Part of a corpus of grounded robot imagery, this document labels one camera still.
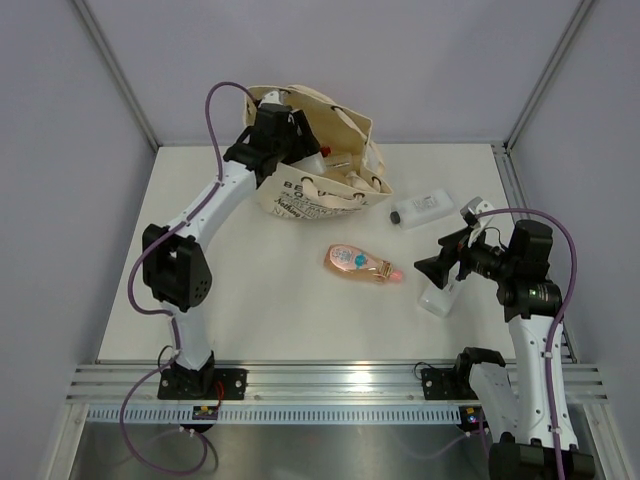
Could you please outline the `white rectangular bottle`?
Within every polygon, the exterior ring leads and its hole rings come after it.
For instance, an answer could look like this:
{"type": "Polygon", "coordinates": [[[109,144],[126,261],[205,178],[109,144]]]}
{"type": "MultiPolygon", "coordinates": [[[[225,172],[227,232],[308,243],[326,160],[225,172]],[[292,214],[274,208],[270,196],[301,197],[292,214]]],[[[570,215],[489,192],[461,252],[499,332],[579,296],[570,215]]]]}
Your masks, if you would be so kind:
{"type": "Polygon", "coordinates": [[[444,289],[430,283],[419,297],[418,305],[440,318],[445,318],[451,312],[461,290],[461,283],[455,280],[450,281],[444,289]]]}

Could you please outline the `cream pump lotion bottle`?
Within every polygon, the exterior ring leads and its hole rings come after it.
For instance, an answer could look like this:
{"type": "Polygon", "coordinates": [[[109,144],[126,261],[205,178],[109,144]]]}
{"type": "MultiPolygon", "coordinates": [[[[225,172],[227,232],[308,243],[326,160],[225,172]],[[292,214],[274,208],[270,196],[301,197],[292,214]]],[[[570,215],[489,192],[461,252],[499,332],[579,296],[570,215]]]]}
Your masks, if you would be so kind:
{"type": "Polygon", "coordinates": [[[355,169],[352,155],[349,153],[331,155],[324,159],[324,176],[360,191],[371,191],[370,185],[355,169]]]}

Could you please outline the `white bottle with dark cap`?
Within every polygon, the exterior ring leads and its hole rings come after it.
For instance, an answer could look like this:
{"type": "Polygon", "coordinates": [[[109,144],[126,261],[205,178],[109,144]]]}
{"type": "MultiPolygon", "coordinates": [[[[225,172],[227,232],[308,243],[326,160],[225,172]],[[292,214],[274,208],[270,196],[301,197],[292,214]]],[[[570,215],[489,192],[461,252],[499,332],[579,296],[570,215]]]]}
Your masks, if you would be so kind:
{"type": "Polygon", "coordinates": [[[436,189],[394,203],[389,219],[393,225],[408,230],[444,218],[454,210],[450,195],[444,189],[436,189]]]}

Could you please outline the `pink baby oil bottle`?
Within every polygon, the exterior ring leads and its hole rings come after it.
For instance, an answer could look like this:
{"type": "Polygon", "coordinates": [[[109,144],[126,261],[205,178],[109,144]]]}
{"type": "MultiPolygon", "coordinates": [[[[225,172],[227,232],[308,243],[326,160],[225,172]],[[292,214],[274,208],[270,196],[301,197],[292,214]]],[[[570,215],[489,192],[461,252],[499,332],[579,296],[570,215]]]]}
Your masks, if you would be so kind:
{"type": "Polygon", "coordinates": [[[401,283],[404,274],[388,260],[347,244],[330,245],[324,266],[343,278],[377,284],[401,283]]]}

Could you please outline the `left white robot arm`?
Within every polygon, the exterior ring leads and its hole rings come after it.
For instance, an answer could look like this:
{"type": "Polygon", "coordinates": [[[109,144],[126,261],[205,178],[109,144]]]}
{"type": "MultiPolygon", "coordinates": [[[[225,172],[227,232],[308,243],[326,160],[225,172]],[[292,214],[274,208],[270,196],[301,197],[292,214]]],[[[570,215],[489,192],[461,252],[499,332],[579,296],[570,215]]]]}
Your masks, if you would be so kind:
{"type": "Polygon", "coordinates": [[[305,160],[319,151],[302,110],[262,100],[253,124],[226,150],[218,178],[180,217],[144,230],[143,282],[168,311],[176,347],[172,364],[161,373],[160,399],[211,400],[221,394],[223,377],[215,371],[201,308],[213,284],[205,252],[229,215],[280,164],[305,160]]]}

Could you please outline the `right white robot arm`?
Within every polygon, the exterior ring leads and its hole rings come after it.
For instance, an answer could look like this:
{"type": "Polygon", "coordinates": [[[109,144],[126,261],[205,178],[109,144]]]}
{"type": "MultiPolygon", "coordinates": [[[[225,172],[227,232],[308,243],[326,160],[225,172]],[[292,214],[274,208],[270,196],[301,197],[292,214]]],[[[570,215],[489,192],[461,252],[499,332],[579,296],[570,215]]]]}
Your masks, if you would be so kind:
{"type": "Polygon", "coordinates": [[[490,433],[488,470],[493,479],[592,479],[592,455],[580,450],[568,413],[561,359],[563,295],[548,277],[552,229],[516,222],[509,244],[492,247],[478,224],[439,239],[438,255],[415,262],[439,289],[452,269],[459,279],[475,273],[497,285],[497,299],[513,343],[517,380],[501,354],[467,347],[448,371],[461,395],[480,401],[480,431],[490,433]]]}

